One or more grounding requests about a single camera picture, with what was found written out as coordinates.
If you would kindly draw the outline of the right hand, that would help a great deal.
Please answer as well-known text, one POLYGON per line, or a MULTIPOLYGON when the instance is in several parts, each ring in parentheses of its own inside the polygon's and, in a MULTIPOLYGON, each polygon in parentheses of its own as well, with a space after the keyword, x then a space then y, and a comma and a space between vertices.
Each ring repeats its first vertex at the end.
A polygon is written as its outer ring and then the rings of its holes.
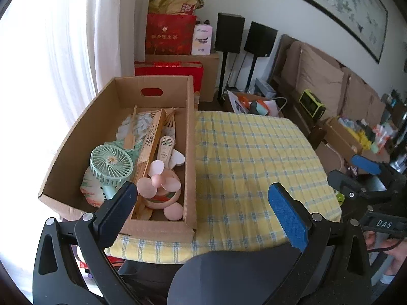
POLYGON ((380 249, 380 248, 391 247, 390 250, 385 251, 385 253, 387 255, 393 257, 393 261, 391 262, 390 266, 388 267, 387 271, 385 272, 385 275, 386 276, 395 276, 406 259, 406 254, 407 254, 406 238, 404 238, 403 240, 388 238, 386 240, 381 241, 380 244, 378 246, 376 246, 375 245, 376 236, 377 235, 374 231, 365 231, 364 232, 367 249, 371 250, 371 249, 380 249))

